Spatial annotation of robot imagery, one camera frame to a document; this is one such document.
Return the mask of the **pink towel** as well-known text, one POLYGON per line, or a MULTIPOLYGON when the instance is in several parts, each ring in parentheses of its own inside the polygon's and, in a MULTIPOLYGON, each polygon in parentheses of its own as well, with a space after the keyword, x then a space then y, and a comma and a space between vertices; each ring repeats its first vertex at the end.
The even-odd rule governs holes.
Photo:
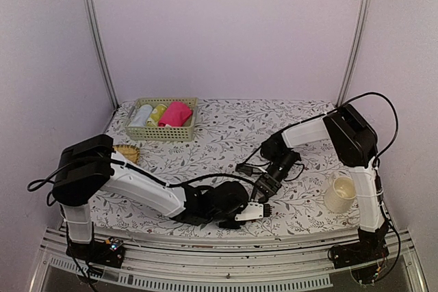
POLYGON ((172 102, 159 120, 159 127, 182 127, 192 116, 193 111, 179 101, 172 102))

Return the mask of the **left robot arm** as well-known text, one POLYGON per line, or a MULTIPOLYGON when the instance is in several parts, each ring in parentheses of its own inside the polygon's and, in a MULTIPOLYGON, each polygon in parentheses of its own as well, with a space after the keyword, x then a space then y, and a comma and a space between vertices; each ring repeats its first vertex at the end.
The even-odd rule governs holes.
POLYGON ((192 226, 233 219, 249 202, 248 192, 237 181, 217 187, 163 181, 126 160, 105 134, 65 148, 58 169, 52 195, 62 206, 70 240, 88 261, 102 253, 101 244, 93 239, 89 205, 98 191, 129 198, 192 226))

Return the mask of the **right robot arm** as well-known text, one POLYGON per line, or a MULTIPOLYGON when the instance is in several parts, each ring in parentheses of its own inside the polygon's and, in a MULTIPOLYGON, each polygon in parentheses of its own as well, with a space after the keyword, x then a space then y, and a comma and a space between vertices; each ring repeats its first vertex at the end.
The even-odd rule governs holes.
POLYGON ((260 148, 261 156, 270 165, 256 180, 255 188, 265 194, 261 201, 267 201, 298 161, 294 149, 322 140, 331 141, 338 161, 348 168, 352 178, 360 213, 360 242, 355 245, 354 256, 368 262, 384 244, 389 224, 381 211, 383 187, 378 175, 378 137, 352 105, 342 105, 271 135, 260 148))

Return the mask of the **cream ribbed mug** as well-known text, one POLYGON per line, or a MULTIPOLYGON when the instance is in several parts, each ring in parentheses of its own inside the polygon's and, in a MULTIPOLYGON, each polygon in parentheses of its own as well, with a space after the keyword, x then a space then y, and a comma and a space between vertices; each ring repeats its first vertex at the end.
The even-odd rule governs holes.
POLYGON ((353 180, 339 172, 332 172, 324 195, 327 209, 335 214, 347 213, 355 199, 356 190, 353 180))

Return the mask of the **woven bamboo tray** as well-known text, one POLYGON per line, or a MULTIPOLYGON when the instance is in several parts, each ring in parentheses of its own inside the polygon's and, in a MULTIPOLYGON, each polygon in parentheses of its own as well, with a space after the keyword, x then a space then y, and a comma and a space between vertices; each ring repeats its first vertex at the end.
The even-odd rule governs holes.
POLYGON ((134 164, 137 164, 140 159, 140 149, 137 146, 116 144, 113 145, 113 149, 134 164))

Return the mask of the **green plastic basket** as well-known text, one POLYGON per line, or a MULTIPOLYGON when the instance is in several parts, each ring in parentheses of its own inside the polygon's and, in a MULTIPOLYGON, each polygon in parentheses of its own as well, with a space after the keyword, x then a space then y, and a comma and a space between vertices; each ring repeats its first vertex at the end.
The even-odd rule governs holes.
POLYGON ((125 120, 133 140, 193 140, 197 98, 139 98, 125 120))

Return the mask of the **green patterned rolled towel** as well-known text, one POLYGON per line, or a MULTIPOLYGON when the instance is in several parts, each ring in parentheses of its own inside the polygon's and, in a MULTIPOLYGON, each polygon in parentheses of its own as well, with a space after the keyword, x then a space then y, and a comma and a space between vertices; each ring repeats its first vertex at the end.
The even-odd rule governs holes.
POLYGON ((146 125, 148 127, 157 127, 160 118, 163 116, 166 110, 167 106, 165 106, 164 104, 158 104, 156 107, 153 108, 150 116, 147 118, 146 125))

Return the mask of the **light blue rolled towel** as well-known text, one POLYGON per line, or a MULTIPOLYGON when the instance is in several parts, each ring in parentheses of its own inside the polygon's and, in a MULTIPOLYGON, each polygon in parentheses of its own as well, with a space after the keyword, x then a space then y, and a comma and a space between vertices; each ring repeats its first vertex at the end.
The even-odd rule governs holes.
POLYGON ((129 123, 128 127, 145 127, 146 121, 153 111, 153 107, 149 104, 142 105, 138 108, 135 116, 129 123))

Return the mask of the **aluminium front rail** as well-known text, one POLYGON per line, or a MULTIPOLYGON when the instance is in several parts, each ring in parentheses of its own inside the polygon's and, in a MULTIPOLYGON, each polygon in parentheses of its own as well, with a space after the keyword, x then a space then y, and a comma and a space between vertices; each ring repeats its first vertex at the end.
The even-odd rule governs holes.
POLYGON ((30 291, 427 291, 420 260, 407 230, 386 237, 389 256, 378 282, 357 274, 374 262, 335 268, 329 250, 354 243, 353 229, 280 237, 176 237, 97 228, 95 237, 123 241, 121 268, 102 267, 91 282, 83 261, 66 255, 63 228, 46 230, 30 291))

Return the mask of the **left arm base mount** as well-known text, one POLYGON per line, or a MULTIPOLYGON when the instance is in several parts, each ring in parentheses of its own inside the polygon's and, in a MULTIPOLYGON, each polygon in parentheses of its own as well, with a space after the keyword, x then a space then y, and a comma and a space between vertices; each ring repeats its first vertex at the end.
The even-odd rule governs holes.
POLYGON ((125 247, 121 240, 92 240, 89 244, 68 242, 66 255, 97 265, 120 269, 125 258, 125 247))

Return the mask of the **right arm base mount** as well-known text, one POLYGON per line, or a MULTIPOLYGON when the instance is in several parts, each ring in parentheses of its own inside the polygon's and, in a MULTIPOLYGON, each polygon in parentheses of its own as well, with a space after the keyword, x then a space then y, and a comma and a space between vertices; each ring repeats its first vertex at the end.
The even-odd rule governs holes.
POLYGON ((328 259, 335 269, 345 268, 384 259, 389 255, 386 242, 376 248, 368 242, 357 241, 347 244, 335 244, 328 250, 328 259))

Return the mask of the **left aluminium frame post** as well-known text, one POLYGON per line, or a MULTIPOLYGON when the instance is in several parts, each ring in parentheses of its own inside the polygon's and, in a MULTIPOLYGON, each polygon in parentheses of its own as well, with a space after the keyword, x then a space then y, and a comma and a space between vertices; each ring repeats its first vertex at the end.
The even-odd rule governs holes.
POLYGON ((97 18, 96 8, 94 0, 83 0, 86 10, 86 16, 88 19, 88 24, 90 26, 90 33, 92 36, 92 41, 94 49, 96 52, 97 62, 102 74, 104 86, 110 101, 110 104, 114 111, 119 108, 118 97, 116 95, 116 89, 114 87, 114 82, 112 80, 109 66, 107 63, 107 58, 105 56, 105 49, 103 46, 103 41, 101 37, 101 32, 99 29, 99 22, 97 18))

